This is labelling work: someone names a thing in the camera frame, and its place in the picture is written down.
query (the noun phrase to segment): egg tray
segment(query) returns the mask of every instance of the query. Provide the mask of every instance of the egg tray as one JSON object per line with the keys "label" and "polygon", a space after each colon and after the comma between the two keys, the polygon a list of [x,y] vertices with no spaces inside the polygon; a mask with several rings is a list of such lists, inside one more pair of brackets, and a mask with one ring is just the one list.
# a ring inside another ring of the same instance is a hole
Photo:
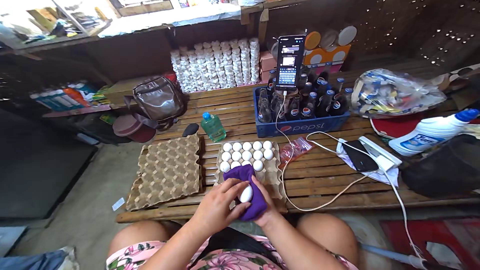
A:
{"label": "egg tray", "polygon": [[202,190],[198,134],[143,146],[138,178],[133,182],[126,209],[153,206]]}
{"label": "egg tray", "polygon": [[[257,179],[264,184],[265,189],[268,191],[270,197],[275,203],[276,208],[280,212],[287,212],[287,208],[285,206],[287,202],[287,197],[285,196],[285,192],[283,191],[283,188],[281,187],[282,183],[280,182],[280,176],[282,174],[282,171],[278,168],[280,165],[280,153],[278,152],[278,143],[272,142],[273,147],[272,147],[272,152],[273,152],[273,158],[271,160],[267,160],[265,157],[262,157],[261,161],[264,164],[264,168],[260,171],[257,172],[255,171],[255,176]],[[217,170],[215,172],[215,185],[221,184],[224,182],[223,179],[223,172],[220,170],[220,164],[222,163],[222,154],[225,152],[223,150],[223,144],[220,145],[220,150],[218,151],[218,157],[216,159],[216,167]],[[233,149],[229,151],[230,155],[235,152]],[[250,152],[253,153],[255,150],[252,148],[250,149]],[[250,163],[253,164],[255,159],[252,157],[250,160]],[[228,163],[232,164],[233,160],[230,158],[228,160]]]}

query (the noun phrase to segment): smartphone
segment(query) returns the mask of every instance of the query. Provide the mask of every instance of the smartphone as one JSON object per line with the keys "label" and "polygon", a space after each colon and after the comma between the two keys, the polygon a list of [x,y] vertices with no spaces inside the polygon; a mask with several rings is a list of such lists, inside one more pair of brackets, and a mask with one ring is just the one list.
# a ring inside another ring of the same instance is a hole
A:
{"label": "smartphone", "polygon": [[276,89],[295,90],[303,61],[305,35],[281,36],[278,38],[276,62]]}
{"label": "smartphone", "polygon": [[[359,140],[349,141],[344,144],[348,144],[358,150],[368,153],[367,149],[363,147]],[[371,172],[378,170],[377,163],[369,155],[365,155],[364,153],[357,151],[349,146],[343,146],[343,149],[345,149],[345,152],[347,152],[348,157],[352,161],[353,166],[355,166],[355,169],[357,169],[357,171]]]}

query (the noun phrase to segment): hand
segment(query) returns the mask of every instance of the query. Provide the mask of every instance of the hand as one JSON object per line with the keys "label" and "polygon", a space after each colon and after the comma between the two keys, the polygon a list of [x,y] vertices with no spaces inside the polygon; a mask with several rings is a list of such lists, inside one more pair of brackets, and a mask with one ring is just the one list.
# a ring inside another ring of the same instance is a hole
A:
{"label": "hand", "polygon": [[255,223],[264,228],[269,224],[269,222],[274,219],[275,217],[279,216],[280,213],[277,211],[275,208],[275,204],[273,204],[272,198],[268,194],[267,190],[265,189],[264,185],[257,180],[255,176],[252,175],[252,181],[255,183],[255,185],[260,189],[262,192],[262,195],[265,198],[265,201],[267,202],[267,210],[257,219],[255,220]]}
{"label": "hand", "polygon": [[206,237],[226,228],[237,219],[251,203],[242,203],[230,210],[229,205],[248,186],[248,181],[228,178],[223,184],[214,186],[202,199],[197,211],[190,219],[194,228],[207,234]]}

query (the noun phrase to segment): pepsi crate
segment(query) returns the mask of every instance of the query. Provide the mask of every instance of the pepsi crate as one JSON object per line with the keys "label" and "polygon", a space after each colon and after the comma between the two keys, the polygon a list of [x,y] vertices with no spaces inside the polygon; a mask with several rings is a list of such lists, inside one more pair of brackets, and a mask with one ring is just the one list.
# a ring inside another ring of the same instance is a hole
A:
{"label": "pepsi crate", "polygon": [[[282,136],[282,134],[275,127],[276,115],[272,115],[272,123],[262,123],[258,121],[258,99],[260,95],[260,88],[255,87],[253,89],[253,101],[255,104],[255,123],[257,125],[257,136],[259,138]],[[322,118],[313,118],[306,120],[295,120],[278,122],[278,128],[286,135],[295,135],[303,133],[312,133],[316,131],[336,131],[345,123],[350,116],[350,112],[346,111],[342,115],[327,116]]]}

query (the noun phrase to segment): egg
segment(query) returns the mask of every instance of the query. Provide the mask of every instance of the egg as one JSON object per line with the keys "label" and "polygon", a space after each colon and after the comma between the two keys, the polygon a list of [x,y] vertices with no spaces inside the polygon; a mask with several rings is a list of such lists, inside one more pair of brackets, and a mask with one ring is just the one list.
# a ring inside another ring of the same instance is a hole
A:
{"label": "egg", "polygon": [[252,159],[252,153],[250,153],[249,151],[244,151],[242,154],[241,154],[241,158],[243,160],[250,160]]}
{"label": "egg", "polygon": [[238,199],[240,202],[249,202],[252,200],[253,197],[253,188],[251,185],[248,185],[240,195],[238,195]]}
{"label": "egg", "polygon": [[229,161],[231,158],[232,158],[232,155],[230,155],[230,153],[223,152],[223,154],[222,154],[222,160],[223,161]]}
{"label": "egg", "polygon": [[254,143],[253,143],[253,149],[255,149],[255,150],[260,150],[260,149],[262,149],[262,143],[259,142],[259,141],[254,142]]}
{"label": "egg", "polygon": [[250,151],[250,149],[252,148],[252,144],[249,143],[249,142],[244,142],[243,143],[243,150],[245,151]]}
{"label": "egg", "polygon": [[265,149],[264,151],[264,157],[266,160],[272,160],[273,158],[273,151],[270,149]]}
{"label": "egg", "polygon": [[233,151],[240,151],[241,143],[234,143],[232,148],[233,148]]}
{"label": "egg", "polygon": [[222,172],[228,172],[230,171],[230,163],[226,162],[226,161],[223,161],[222,163],[220,163],[220,170]]}
{"label": "egg", "polygon": [[271,141],[264,141],[264,148],[265,149],[272,149],[273,144]]}
{"label": "egg", "polygon": [[231,168],[233,169],[233,168],[238,167],[238,166],[241,166],[240,162],[234,161],[234,162],[232,162]]}
{"label": "egg", "polygon": [[264,155],[260,150],[257,150],[253,153],[253,158],[255,160],[261,160],[263,157],[264,157]]}
{"label": "egg", "polygon": [[253,168],[257,171],[260,172],[261,170],[264,169],[264,163],[261,160],[255,160],[253,163]]}
{"label": "egg", "polygon": [[230,150],[232,150],[232,144],[231,143],[226,143],[223,145],[223,150],[225,152],[230,152]]}
{"label": "egg", "polygon": [[237,151],[233,152],[233,153],[232,153],[232,159],[233,159],[234,161],[239,161],[239,160],[241,159],[241,154],[240,154],[240,152],[237,152]]}

